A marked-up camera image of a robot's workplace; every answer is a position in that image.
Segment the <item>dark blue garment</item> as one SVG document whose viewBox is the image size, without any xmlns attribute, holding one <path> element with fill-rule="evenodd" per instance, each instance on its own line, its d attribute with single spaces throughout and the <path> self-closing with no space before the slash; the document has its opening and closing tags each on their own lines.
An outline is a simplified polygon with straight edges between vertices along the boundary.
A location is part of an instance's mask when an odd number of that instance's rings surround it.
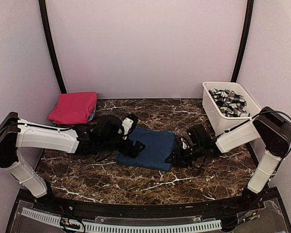
<svg viewBox="0 0 291 233">
<path fill-rule="evenodd" d="M 134 142 L 145 144 L 145 149 L 136 157 L 130 158 L 118 153 L 116 163 L 119 165 L 137 166 L 159 171 L 171 171 L 171 164 L 165 159 L 172 153 L 176 135 L 163 131 L 151 131 L 144 128 L 136 128 L 129 136 Z"/>
</svg>

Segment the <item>pink trousers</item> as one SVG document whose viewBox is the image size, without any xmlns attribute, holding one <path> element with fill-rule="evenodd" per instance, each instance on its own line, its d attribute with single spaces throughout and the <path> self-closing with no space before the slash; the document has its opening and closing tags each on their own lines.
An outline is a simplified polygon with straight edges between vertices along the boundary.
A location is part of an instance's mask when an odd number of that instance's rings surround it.
<svg viewBox="0 0 291 233">
<path fill-rule="evenodd" d="M 96 106 L 96 92 L 61 94 L 48 119 L 57 125 L 87 124 L 88 117 L 96 111 Z"/>
</svg>

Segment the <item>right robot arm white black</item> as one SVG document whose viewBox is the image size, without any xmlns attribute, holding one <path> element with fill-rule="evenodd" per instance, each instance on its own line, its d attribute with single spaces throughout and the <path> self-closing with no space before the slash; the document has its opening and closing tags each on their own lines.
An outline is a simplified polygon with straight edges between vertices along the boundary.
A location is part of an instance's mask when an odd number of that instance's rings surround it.
<svg viewBox="0 0 291 233">
<path fill-rule="evenodd" d="M 256 204 L 256 195 L 263 191 L 291 152 L 291 117 L 264 107 L 253 117 L 216 137 L 211 137 L 202 124 L 190 127 L 187 135 L 188 139 L 177 139 L 173 151 L 165 159 L 166 163 L 174 167 L 189 167 L 199 158 L 218 157 L 258 139 L 263 141 L 264 155 L 247 183 L 246 193 L 238 199 L 238 207 L 247 211 Z"/>
</svg>

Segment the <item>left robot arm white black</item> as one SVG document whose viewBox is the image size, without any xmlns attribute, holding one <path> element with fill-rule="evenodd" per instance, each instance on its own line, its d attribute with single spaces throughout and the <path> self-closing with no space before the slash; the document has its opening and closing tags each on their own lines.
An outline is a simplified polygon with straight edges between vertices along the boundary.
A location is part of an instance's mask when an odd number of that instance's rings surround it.
<svg viewBox="0 0 291 233">
<path fill-rule="evenodd" d="M 138 123 L 134 114 L 120 119 L 103 115 L 95 124 L 75 125 L 67 128 L 35 124 L 10 112 L 0 124 L 0 168 L 7 170 L 27 188 L 49 212 L 59 207 L 49 184 L 26 162 L 19 148 L 58 150 L 76 155 L 97 155 L 104 151 L 117 151 L 136 158 L 145 144 L 129 138 Z"/>
</svg>

